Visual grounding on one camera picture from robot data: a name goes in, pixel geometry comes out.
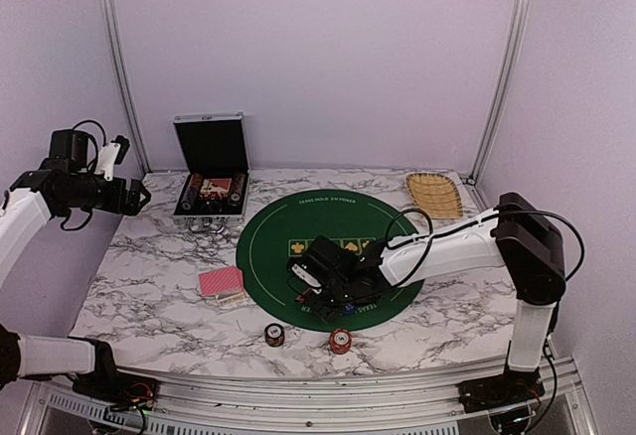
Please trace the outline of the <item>orange-red 5 chip stack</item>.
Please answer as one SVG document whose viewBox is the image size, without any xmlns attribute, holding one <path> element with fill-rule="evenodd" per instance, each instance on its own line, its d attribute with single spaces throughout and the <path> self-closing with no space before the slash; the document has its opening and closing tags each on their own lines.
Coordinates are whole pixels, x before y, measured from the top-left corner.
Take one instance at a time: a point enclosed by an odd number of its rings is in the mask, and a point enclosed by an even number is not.
<svg viewBox="0 0 636 435">
<path fill-rule="evenodd" d="M 352 335 L 345 329 L 337 329 L 330 334 L 329 347 L 333 354 L 343 355 L 352 346 Z"/>
</svg>

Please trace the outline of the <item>red-backed playing card deck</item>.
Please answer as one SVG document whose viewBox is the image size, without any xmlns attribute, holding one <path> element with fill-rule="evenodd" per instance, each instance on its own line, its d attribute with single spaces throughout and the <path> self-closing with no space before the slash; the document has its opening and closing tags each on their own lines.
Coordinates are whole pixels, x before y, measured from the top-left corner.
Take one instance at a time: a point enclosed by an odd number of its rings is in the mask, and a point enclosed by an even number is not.
<svg viewBox="0 0 636 435">
<path fill-rule="evenodd" d="M 235 266 L 201 273 L 199 287 L 203 297 L 225 297 L 243 290 L 242 271 Z"/>
</svg>

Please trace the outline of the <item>black triangular all-in button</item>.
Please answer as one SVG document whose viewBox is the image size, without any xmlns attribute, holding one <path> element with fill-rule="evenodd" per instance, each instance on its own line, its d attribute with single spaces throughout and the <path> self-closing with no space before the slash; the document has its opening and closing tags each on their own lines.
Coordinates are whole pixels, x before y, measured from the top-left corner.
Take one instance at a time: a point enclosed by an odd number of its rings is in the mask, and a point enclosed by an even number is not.
<svg viewBox="0 0 636 435">
<path fill-rule="evenodd" d="M 315 293 L 312 289 L 307 289 L 302 292 L 296 297 L 295 301 L 309 308 L 322 306 L 324 304 L 322 295 Z"/>
</svg>

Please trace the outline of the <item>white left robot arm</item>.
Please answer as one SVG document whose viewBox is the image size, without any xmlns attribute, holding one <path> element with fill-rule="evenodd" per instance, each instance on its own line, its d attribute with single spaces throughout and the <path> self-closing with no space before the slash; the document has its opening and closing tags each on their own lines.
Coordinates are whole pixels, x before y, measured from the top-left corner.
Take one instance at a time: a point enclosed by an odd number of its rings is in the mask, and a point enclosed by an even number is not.
<svg viewBox="0 0 636 435">
<path fill-rule="evenodd" d="M 74 210 L 136 216 L 150 193 L 138 180 L 114 175 L 130 147 L 118 135 L 95 138 L 79 126 L 56 130 L 49 155 L 6 191 L 1 206 L 1 275 L 8 276 L 33 237 L 52 219 L 67 230 Z M 91 338 L 53 338 L 1 331 L 1 382 L 67 375 L 76 393 L 110 403 L 152 398 L 155 380 L 120 371 L 110 344 Z"/>
</svg>

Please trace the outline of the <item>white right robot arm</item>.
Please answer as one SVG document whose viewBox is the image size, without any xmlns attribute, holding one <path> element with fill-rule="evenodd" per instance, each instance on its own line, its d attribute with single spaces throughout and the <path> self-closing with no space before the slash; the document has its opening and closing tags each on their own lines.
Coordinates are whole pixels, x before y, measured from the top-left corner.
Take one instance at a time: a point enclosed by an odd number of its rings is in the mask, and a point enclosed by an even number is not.
<svg viewBox="0 0 636 435">
<path fill-rule="evenodd" d="M 466 410 L 544 394 L 539 365 L 566 289 L 562 235 L 550 216 L 517 193 L 464 223 L 407 236 L 385 236 L 361 252 L 316 237 L 287 264 L 304 282 L 304 302 L 323 320 L 347 305 L 372 303 L 419 281 L 481 268 L 507 270 L 516 290 L 512 339 L 502 373 L 463 381 Z"/>
</svg>

